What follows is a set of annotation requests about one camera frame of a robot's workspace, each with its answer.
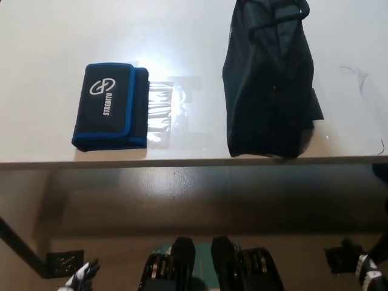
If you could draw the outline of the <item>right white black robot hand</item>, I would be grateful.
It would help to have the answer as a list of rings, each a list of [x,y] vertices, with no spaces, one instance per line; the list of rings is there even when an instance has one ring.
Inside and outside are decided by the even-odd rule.
[[[356,244],[348,238],[342,241],[350,265],[363,291],[387,290],[387,278],[377,267],[374,260],[365,252],[357,249]]]

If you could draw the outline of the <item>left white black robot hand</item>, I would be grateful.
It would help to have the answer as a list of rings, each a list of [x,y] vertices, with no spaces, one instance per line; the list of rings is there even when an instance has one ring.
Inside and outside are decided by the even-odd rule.
[[[93,279],[100,269],[99,260],[85,263],[78,269],[63,285],[57,288],[57,291],[92,291]]]

